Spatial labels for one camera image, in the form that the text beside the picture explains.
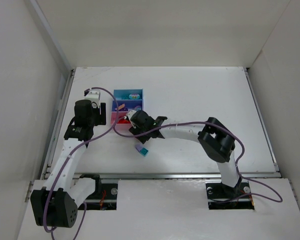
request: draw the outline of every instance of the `small box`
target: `small box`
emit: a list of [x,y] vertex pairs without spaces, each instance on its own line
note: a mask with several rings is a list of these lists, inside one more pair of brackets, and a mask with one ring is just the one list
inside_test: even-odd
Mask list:
[[[124,117],[130,110],[144,109],[144,90],[143,89],[115,89],[113,95],[119,105],[119,118]],[[116,120],[117,105],[112,101],[111,124]],[[117,124],[131,124],[128,120],[120,120]]]

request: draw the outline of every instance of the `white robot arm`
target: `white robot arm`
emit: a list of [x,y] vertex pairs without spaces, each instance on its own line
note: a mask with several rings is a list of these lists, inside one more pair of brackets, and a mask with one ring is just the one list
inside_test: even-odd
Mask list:
[[[202,124],[178,125],[177,121],[163,116],[154,120],[142,110],[131,110],[127,117],[132,124],[129,131],[133,135],[145,133],[161,125],[175,124],[175,126],[163,127],[145,136],[137,137],[137,139],[143,144],[150,138],[177,138],[197,142],[202,145],[207,155],[217,163],[221,182],[224,185],[235,188],[240,183],[235,163],[235,140],[231,136],[213,127],[203,127]],[[208,122],[226,129],[216,118],[210,117]]]
[[[79,160],[88,147],[88,144],[83,143],[93,137],[94,126],[106,124],[106,104],[100,103],[100,90],[88,90],[84,96],[84,100],[75,102],[74,118],[67,127],[62,151],[52,173],[42,189],[34,190],[31,194],[32,210],[38,226],[43,226],[44,207],[56,180],[48,203],[47,226],[71,228],[76,222],[78,207],[96,191],[96,180],[88,177],[80,178],[71,187]],[[68,157],[69,160],[60,173]]]

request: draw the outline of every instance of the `white table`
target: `white table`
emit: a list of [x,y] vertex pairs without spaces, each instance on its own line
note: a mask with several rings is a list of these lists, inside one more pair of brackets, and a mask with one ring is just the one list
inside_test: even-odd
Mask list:
[[[167,116],[181,121],[205,121],[216,117],[245,144],[239,162],[244,173],[272,173],[275,167],[242,67],[78,67],[69,94],[52,166],[62,149],[75,102],[91,87],[143,89],[144,110],[154,119]],[[107,104],[107,126],[96,126],[94,136],[110,127],[112,98],[101,93]],[[76,173],[180,174],[218,173],[200,144],[182,139],[151,139],[143,157],[133,138],[113,131],[91,142]],[[235,156],[241,152],[236,145]]]
[[[78,240],[300,240],[300,211],[287,179],[263,179],[283,202],[253,197],[255,210],[209,210],[204,180],[119,181],[117,210],[89,210]],[[41,189],[42,180],[34,183]],[[251,182],[253,193],[275,198]],[[55,230],[56,240],[72,240],[72,228]],[[37,226],[29,202],[18,240],[50,240]]]

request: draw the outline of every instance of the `purple cable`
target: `purple cable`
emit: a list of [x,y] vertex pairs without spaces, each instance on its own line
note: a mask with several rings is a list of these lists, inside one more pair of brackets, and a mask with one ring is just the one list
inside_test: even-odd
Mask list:
[[238,162],[239,160],[242,158],[242,156],[244,155],[245,153],[245,146],[243,144],[243,142],[237,137],[235,136],[232,132],[230,132],[229,130],[221,127],[221,126],[218,126],[216,124],[213,124],[213,123],[210,123],[210,122],[206,122],[206,121],[189,121],[189,122],[183,122],[183,123],[171,123],[171,124],[167,124],[167,125],[162,125],[162,126],[158,126],[158,127],[155,127],[149,131],[146,131],[144,133],[140,133],[140,134],[137,134],[137,135],[123,135],[121,133],[119,133],[117,130],[116,130],[116,126],[114,126],[113,130],[115,131],[116,134],[118,134],[119,136],[121,137],[124,137],[124,138],[137,138],[137,137],[141,137],[141,136],[144,136],[144,135],[147,135],[149,133],[152,133],[156,130],[159,130],[159,129],[162,129],[162,128],[168,128],[168,127],[175,127],[176,125],[178,126],[186,126],[186,125],[192,125],[192,124],[203,124],[203,125],[208,125],[208,126],[211,126],[211,127],[215,127],[221,131],[223,131],[224,133],[230,135],[232,138],[234,138],[241,146],[242,148],[242,152],[241,154],[239,155],[239,157],[235,160],[235,165],[236,165],[236,171],[238,173],[238,175],[242,178],[242,179],[245,179],[245,180],[249,180],[249,181],[252,181],[252,182],[255,182],[255,183],[258,183],[258,184],[261,184],[267,188],[269,188],[270,190],[272,190],[279,198],[280,200],[277,200],[277,199],[274,199],[274,198],[271,198],[271,197],[268,197],[268,196],[265,196],[265,195],[262,195],[262,194],[258,194],[258,193],[245,193],[245,194],[242,194],[240,196],[237,196],[233,199],[229,199],[229,200],[226,200],[226,201],[219,201],[219,203],[229,203],[229,202],[232,202],[234,200],[237,200],[237,199],[240,199],[240,198],[243,198],[245,196],[251,196],[251,195],[255,195],[255,196],[259,196],[259,197],[262,197],[262,198],[265,198],[265,199],[268,199],[268,200],[271,200],[271,201],[274,201],[276,203],[282,203],[283,202],[283,198],[281,197],[281,195],[275,190],[273,189],[271,186],[261,182],[261,181],[258,181],[258,180],[255,180],[255,179],[251,179],[249,177],[245,177],[245,176],[242,176],[242,174],[240,173],[239,171],[239,168],[238,168]]
[[[84,202],[83,202],[83,205],[84,205],[84,212],[83,212],[83,215],[82,215],[81,222],[80,222],[80,224],[79,224],[78,230],[76,231],[73,240],[76,240],[76,238],[77,238],[77,236],[78,236],[78,234],[79,234],[79,231],[80,231],[80,229],[81,229],[81,226],[82,226],[82,224],[83,224],[83,222],[84,222],[85,216],[86,216],[86,212],[87,212],[87,203],[84,201]],[[53,232],[53,231],[51,232],[51,238],[52,238],[52,240],[55,240],[55,236],[54,236],[54,232]]]
[[[99,136],[96,136],[96,137],[94,137],[94,138],[91,138],[91,139],[88,140],[88,141],[85,141],[85,142],[80,143],[78,146],[76,146],[76,147],[70,152],[69,156],[65,159],[65,161],[64,161],[64,163],[63,163],[63,165],[62,165],[62,167],[60,168],[60,171],[58,172],[57,176],[55,177],[55,180],[54,180],[54,182],[53,182],[53,184],[52,184],[52,186],[51,186],[51,189],[50,189],[50,191],[49,191],[48,197],[47,197],[46,202],[45,202],[45,205],[44,205],[44,210],[43,210],[43,228],[44,228],[44,230],[45,230],[47,233],[52,233],[52,232],[57,228],[57,227],[52,227],[51,229],[48,229],[48,226],[47,226],[48,206],[49,206],[50,199],[51,199],[51,197],[52,197],[52,193],[53,193],[53,191],[54,191],[54,189],[55,189],[55,186],[56,186],[56,184],[57,184],[57,182],[58,182],[58,180],[59,180],[59,178],[60,178],[60,176],[61,176],[62,171],[65,169],[67,163],[69,162],[71,155],[74,154],[74,152],[75,152],[78,148],[82,147],[83,145],[86,145],[86,144],[88,144],[88,143],[90,143],[90,142],[92,142],[92,141],[94,141],[94,140],[97,140],[97,139],[99,139],[99,138],[102,138],[104,135],[106,135],[107,133],[109,133],[109,132],[115,127],[115,125],[117,124],[117,122],[119,121],[119,114],[118,114],[118,113],[119,113],[119,105],[118,105],[118,102],[117,102],[115,96],[114,96],[111,92],[109,92],[107,89],[105,89],[105,88],[103,88],[103,87],[92,87],[91,89],[99,89],[99,90],[103,90],[103,91],[107,92],[107,93],[113,98],[113,100],[114,100],[114,102],[115,102],[115,104],[116,104],[116,109],[117,109],[117,110],[116,110],[116,118],[115,118],[115,121],[114,121],[113,125],[112,125],[107,131],[105,131],[104,133],[102,133],[102,134],[99,135]],[[84,208],[84,214],[83,214],[82,220],[81,220],[82,222],[83,222],[83,220],[84,220],[86,210],[87,210],[87,209],[86,209],[86,207],[85,207],[85,208]],[[77,235],[78,235],[78,233],[79,233],[79,230],[80,230],[80,228],[78,229],[78,231],[77,231],[77,233],[76,233],[76,235],[75,235],[75,238],[77,237]]]

